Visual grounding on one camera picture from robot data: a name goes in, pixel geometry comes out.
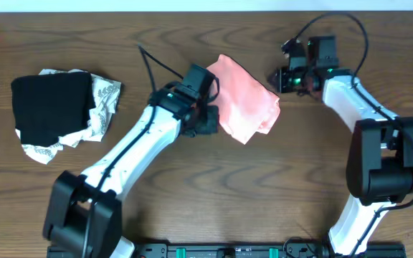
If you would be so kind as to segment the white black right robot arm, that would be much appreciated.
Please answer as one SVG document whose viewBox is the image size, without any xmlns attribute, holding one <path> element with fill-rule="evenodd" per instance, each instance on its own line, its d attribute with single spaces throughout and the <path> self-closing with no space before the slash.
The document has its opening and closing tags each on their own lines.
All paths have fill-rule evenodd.
<svg viewBox="0 0 413 258">
<path fill-rule="evenodd" d="M 319 97 L 352 133 L 346 165 L 349 197 L 328 243 L 315 257 L 405 257 L 402 247 L 369 246 L 390 211 L 413 206 L 413 118 L 386 109 L 348 69 L 339 67 L 335 37 L 290 39 L 281 46 L 288 65 L 268 81 L 280 93 Z"/>
</svg>

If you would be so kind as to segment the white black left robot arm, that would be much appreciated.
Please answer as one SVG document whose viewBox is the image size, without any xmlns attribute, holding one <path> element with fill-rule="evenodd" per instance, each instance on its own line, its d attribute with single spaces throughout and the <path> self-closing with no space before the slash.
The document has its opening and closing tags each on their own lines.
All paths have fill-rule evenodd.
<svg viewBox="0 0 413 258">
<path fill-rule="evenodd" d="M 154 158 L 180 135 L 217 131 L 213 100 L 209 93 L 162 88 L 108 154 L 78 176 L 61 173 L 42 231 L 52 243 L 47 256 L 132 257 L 136 246 L 123 236 L 123 201 Z"/>
</svg>

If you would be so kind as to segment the pink t-shirt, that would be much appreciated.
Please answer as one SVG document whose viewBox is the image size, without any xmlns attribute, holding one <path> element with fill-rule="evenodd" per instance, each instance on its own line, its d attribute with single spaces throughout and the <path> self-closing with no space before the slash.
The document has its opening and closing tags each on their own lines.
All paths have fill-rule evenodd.
<svg viewBox="0 0 413 258">
<path fill-rule="evenodd" d="M 219 108 L 224 131 L 242 144 L 255 133 L 269 133 L 280 114 L 280 98 L 225 54 L 207 69 L 219 79 L 211 95 L 217 96 L 212 104 Z"/>
</svg>

